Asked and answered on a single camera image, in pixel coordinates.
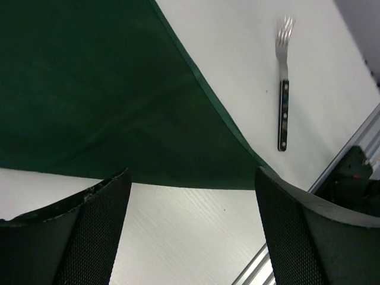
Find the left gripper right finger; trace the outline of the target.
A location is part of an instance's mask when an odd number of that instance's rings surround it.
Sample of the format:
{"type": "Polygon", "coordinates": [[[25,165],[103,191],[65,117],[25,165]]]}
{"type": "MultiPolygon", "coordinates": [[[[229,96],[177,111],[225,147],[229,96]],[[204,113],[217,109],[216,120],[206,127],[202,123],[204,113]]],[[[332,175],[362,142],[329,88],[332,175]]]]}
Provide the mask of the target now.
{"type": "Polygon", "coordinates": [[[263,167],[255,191],[277,284],[379,284],[379,218],[335,205],[263,167]]]}

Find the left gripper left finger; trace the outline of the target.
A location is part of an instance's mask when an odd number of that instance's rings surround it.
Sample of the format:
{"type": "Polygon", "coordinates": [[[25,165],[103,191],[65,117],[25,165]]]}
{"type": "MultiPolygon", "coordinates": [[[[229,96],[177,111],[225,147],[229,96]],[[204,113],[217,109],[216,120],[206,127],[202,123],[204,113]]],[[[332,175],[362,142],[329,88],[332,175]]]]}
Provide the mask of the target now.
{"type": "Polygon", "coordinates": [[[109,284],[131,192],[125,169],[1,220],[1,284],[109,284]]]}

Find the dark green cloth napkin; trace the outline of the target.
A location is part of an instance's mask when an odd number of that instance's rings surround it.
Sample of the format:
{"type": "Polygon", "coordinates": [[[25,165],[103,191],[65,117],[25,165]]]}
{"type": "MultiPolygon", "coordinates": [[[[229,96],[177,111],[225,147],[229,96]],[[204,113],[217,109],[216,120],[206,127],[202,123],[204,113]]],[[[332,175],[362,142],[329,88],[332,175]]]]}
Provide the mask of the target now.
{"type": "Polygon", "coordinates": [[[1,2],[1,167],[253,189],[263,166],[156,1],[1,2]]]}

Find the fork with black handle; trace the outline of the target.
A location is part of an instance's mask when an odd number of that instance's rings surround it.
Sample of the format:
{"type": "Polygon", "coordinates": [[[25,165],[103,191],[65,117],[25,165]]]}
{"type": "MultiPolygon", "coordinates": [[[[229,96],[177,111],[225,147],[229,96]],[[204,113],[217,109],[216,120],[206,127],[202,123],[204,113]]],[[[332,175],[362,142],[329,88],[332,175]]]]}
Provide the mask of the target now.
{"type": "Polygon", "coordinates": [[[286,16],[279,25],[277,38],[275,40],[275,55],[279,69],[279,111],[278,111],[278,151],[287,150],[287,132],[289,120],[289,75],[288,75],[288,47],[290,37],[295,24],[295,19],[286,16]]]}

